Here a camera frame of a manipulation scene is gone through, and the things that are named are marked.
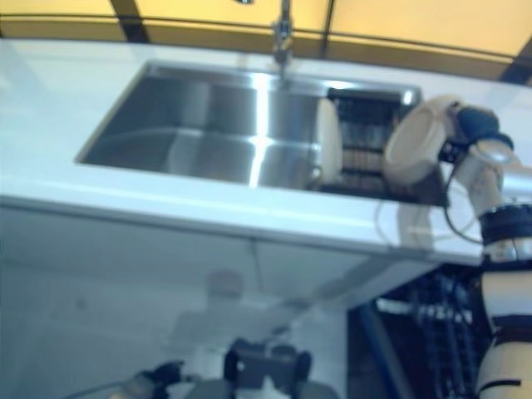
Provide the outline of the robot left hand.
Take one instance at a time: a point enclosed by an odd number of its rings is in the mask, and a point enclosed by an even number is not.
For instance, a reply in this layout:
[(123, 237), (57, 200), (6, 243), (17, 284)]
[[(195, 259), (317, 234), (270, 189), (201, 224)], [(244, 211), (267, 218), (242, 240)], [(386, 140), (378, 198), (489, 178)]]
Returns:
[(144, 370), (141, 375), (151, 382), (155, 389), (161, 390), (183, 381), (184, 364), (180, 360), (165, 362), (151, 370)]

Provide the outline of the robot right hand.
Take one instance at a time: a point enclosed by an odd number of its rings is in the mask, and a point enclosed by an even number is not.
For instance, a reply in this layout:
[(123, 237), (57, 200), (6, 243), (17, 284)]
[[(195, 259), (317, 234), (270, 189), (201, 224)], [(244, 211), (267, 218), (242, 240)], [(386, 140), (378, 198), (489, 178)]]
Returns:
[(455, 163), (480, 140), (494, 139), (500, 133), (499, 120), (493, 111), (452, 103), (445, 116), (450, 118), (451, 133), (440, 151), (439, 160)]

